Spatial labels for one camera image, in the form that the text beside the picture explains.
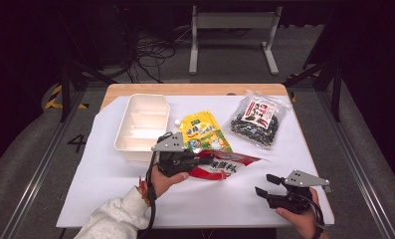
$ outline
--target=human hand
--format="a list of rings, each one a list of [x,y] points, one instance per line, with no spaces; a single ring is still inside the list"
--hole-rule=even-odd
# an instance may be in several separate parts
[[[313,188],[310,188],[309,191],[312,195],[312,201],[318,204],[318,195],[317,191]],[[284,208],[278,207],[276,212],[280,214],[282,217],[288,220],[295,228],[296,231],[305,239],[311,239],[314,237],[316,230],[316,216],[312,210],[307,210],[301,214],[295,214],[290,212]],[[320,238],[328,238],[328,236],[323,232]]]
[[[159,198],[163,193],[165,193],[170,186],[173,184],[180,183],[189,177],[188,172],[180,172],[171,177],[163,175],[157,169],[157,165],[154,164],[151,169],[151,183],[153,184],[156,197]]]

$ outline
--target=clear plastic bag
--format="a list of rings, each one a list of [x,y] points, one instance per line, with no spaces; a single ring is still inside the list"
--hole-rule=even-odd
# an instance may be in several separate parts
[[[258,147],[273,149],[282,119],[291,107],[278,98],[248,93],[224,129]]]

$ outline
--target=white tabletop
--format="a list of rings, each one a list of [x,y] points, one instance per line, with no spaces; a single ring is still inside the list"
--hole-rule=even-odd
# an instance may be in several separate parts
[[[288,96],[275,96],[289,101]],[[237,109],[242,96],[166,96],[170,105],[168,130],[177,131],[175,120],[210,111],[222,126]],[[106,200],[123,196],[145,175],[148,162],[127,161],[113,142],[129,97],[119,97],[95,118],[85,153],[77,169],[57,227],[82,227]],[[268,202],[256,195],[255,186],[271,194],[286,189],[266,181],[266,174],[287,177],[293,169],[318,175],[294,109],[287,111],[277,134],[275,148],[260,149],[223,130],[234,152],[265,160],[240,167],[222,181],[190,177],[172,186],[156,200],[154,228],[280,227],[289,222],[277,215]],[[315,187],[325,224],[334,224],[333,213],[321,187]]]

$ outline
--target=seaweed snack bag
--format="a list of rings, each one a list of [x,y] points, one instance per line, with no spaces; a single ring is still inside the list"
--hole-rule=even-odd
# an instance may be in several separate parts
[[[291,105],[273,97],[247,94],[225,129],[256,146],[273,149],[281,121]]]
[[[232,151],[215,118],[208,111],[185,117],[178,131],[182,132],[184,146],[194,153],[203,149]]]
[[[250,163],[260,160],[259,158],[251,157],[241,153],[213,149],[203,150],[199,152],[197,156],[214,157],[212,164],[199,165],[189,172],[191,176],[208,180],[226,179],[232,174],[236,173],[241,166],[247,166]]]

